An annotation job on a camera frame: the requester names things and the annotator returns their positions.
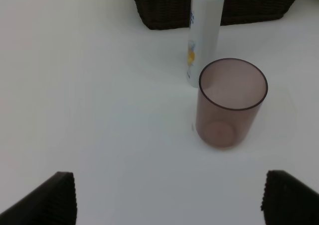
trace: brown cup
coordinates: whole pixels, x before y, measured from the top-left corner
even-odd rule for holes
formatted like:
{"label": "brown cup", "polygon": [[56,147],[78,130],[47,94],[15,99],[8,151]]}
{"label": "brown cup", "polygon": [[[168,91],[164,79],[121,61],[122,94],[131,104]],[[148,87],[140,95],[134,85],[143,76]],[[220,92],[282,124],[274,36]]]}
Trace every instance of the brown cup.
{"label": "brown cup", "polygon": [[268,83],[253,64],[225,58],[208,64],[200,74],[196,129],[220,149],[243,141],[266,98]]}

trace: white surface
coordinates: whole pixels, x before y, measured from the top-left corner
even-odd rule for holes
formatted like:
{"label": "white surface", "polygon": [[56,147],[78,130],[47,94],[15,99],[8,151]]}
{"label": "white surface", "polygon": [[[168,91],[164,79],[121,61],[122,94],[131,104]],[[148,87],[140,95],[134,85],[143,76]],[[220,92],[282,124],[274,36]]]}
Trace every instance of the white surface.
{"label": "white surface", "polygon": [[188,60],[190,52],[195,59],[187,63],[187,79],[193,87],[199,87],[201,71],[214,60],[224,1],[191,0]]}
{"label": "white surface", "polygon": [[186,45],[133,0],[0,0],[0,211],[56,171],[75,174],[78,225],[263,225],[269,169],[319,191],[319,0],[221,28],[218,58],[270,85],[238,149],[192,131]]}

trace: bottle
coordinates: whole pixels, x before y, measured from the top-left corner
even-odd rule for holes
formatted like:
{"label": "bottle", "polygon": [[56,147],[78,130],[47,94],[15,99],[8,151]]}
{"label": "bottle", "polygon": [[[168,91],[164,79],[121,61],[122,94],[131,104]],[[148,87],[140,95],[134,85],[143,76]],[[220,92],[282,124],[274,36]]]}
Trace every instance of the bottle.
{"label": "bottle", "polygon": [[192,0],[187,78],[199,87],[201,71],[214,59],[224,0]]}

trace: wicker basket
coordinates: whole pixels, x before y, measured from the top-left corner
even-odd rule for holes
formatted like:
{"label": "wicker basket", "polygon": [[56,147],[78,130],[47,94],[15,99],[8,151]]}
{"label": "wicker basket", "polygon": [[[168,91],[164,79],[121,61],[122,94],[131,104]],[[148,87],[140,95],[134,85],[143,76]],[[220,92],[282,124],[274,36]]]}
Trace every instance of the wicker basket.
{"label": "wicker basket", "polygon": [[[189,27],[191,0],[135,0],[149,29]],[[225,0],[221,25],[279,19],[295,0]]]}

